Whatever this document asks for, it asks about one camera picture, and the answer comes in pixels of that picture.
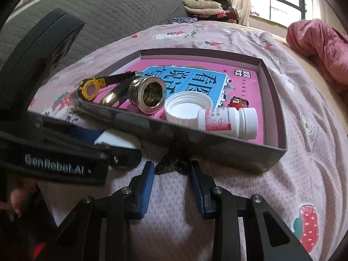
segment pink label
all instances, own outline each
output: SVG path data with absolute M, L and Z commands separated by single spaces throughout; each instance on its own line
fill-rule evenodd
M 207 109 L 205 110 L 205 130 L 206 131 L 225 131 L 232 130 L 229 122 L 228 109 Z

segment gray headboard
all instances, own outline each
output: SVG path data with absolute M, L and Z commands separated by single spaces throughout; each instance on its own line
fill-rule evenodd
M 1 30 L 0 68 L 27 32 L 54 8 L 86 22 L 57 71 L 121 38 L 166 24 L 170 18 L 187 16 L 182 0 L 40 0 L 14 16 Z

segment white plastic lid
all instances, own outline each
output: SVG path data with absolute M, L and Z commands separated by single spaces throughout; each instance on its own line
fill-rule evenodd
M 240 134 L 240 138 L 244 140 L 255 139 L 258 134 L 258 114 L 255 108 L 240 108 L 244 113 L 245 129 L 244 133 Z
M 168 122 L 197 128 L 198 111 L 212 106 L 209 96 L 196 91 L 182 91 L 166 100 L 164 110 Z

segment metal bolt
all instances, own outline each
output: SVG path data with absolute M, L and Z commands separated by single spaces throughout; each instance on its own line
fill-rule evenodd
M 260 195 L 254 195 L 253 196 L 253 200 L 256 202 L 256 203 L 260 203 L 262 201 L 262 197 Z
M 223 188 L 221 186 L 215 186 L 213 187 L 213 193 L 214 194 L 220 194 L 223 192 Z
M 82 198 L 82 202 L 83 203 L 90 203 L 94 198 L 90 195 L 85 196 L 84 198 Z
M 122 192 L 123 194 L 130 194 L 130 193 L 132 192 L 132 188 L 129 187 L 129 186 L 126 186 L 126 187 L 124 187 L 124 188 L 121 189 L 121 192 Z

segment white round cap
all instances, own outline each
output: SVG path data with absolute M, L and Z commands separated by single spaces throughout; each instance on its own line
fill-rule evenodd
M 168 122 L 197 128 L 198 111 L 212 106 L 209 96 L 196 91 L 182 91 L 166 100 L 164 110 Z
M 243 139 L 255 139 L 258 134 L 258 114 L 255 108 L 241 108 L 244 112 L 245 132 Z

